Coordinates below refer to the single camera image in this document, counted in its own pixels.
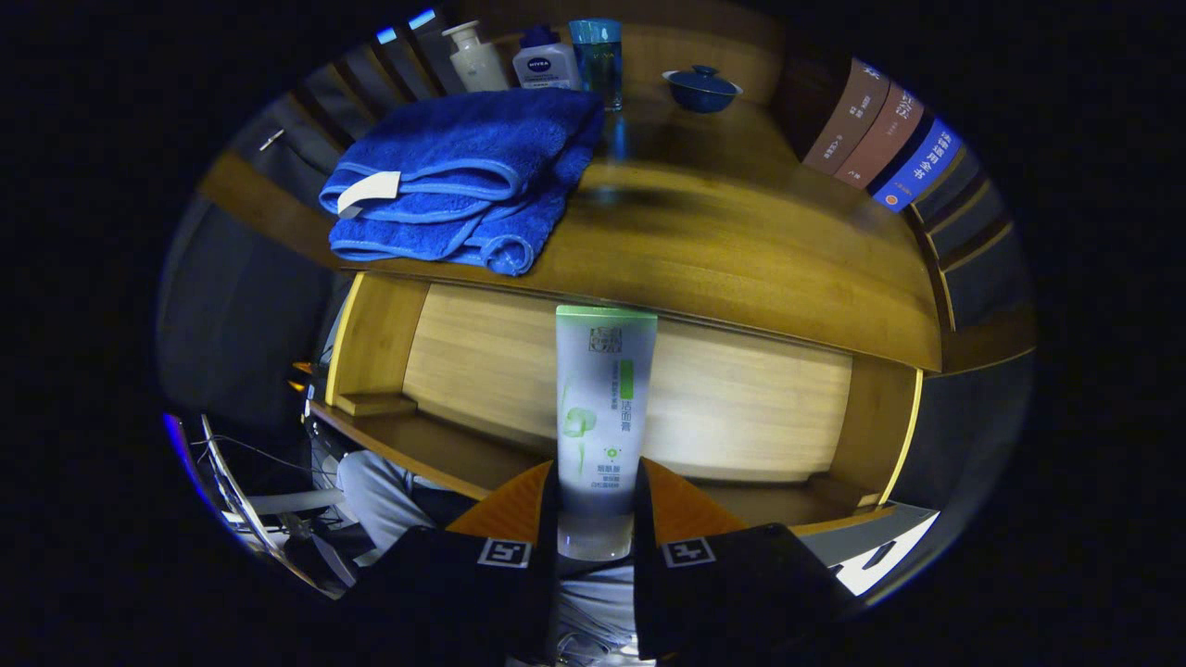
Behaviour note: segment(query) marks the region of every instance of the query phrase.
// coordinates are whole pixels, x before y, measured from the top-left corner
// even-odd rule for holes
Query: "blue towel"
[[[359,202],[330,247],[353,261],[413,258],[527,272],[563,215],[601,135],[594,94],[544,89],[471,93],[396,109],[342,157],[321,191],[338,195],[400,171],[395,199]]]

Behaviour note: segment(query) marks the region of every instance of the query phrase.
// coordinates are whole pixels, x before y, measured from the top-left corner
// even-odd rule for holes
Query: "blue book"
[[[903,163],[901,167],[885,182],[873,195],[878,203],[892,211],[900,211],[914,201],[924,190],[935,183],[955,158],[963,142],[939,119],[935,119],[931,131],[922,144]]]

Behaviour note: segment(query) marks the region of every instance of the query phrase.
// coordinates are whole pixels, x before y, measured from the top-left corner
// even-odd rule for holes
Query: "bowl lid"
[[[691,88],[693,90],[703,90],[704,93],[715,93],[718,95],[741,94],[741,87],[716,76],[716,69],[708,65],[691,65],[691,69],[693,71],[667,71],[663,72],[663,78],[676,85]]]

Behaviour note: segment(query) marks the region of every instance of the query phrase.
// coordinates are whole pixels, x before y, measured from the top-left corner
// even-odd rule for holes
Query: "book spine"
[[[918,120],[918,127],[916,127],[914,132],[911,133],[906,144],[900,151],[898,151],[898,154],[890,160],[890,164],[881,170],[881,173],[871,178],[868,184],[865,185],[865,191],[868,192],[871,197],[876,195],[878,190],[881,190],[882,185],[890,183],[890,177],[898,173],[898,170],[901,169],[903,165],[907,164],[912,157],[914,157],[914,151],[923,145],[926,135],[931,133],[932,127],[935,127],[935,114],[931,113],[930,108],[923,109],[923,117]]]
[[[881,113],[833,176],[854,188],[865,188],[901,151],[922,117],[923,103],[891,81]]]
[[[888,77],[853,58],[840,102],[803,157],[803,164],[828,176],[836,173],[869,131],[888,91]]]
[[[906,208],[951,164],[961,145],[962,141],[951,128],[935,119],[918,150],[873,193],[873,198],[892,211]]]

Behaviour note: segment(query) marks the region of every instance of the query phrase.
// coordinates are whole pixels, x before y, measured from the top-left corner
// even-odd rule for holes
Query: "facial cleanser tube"
[[[568,558],[630,553],[657,331],[650,313],[556,307],[557,544]]]

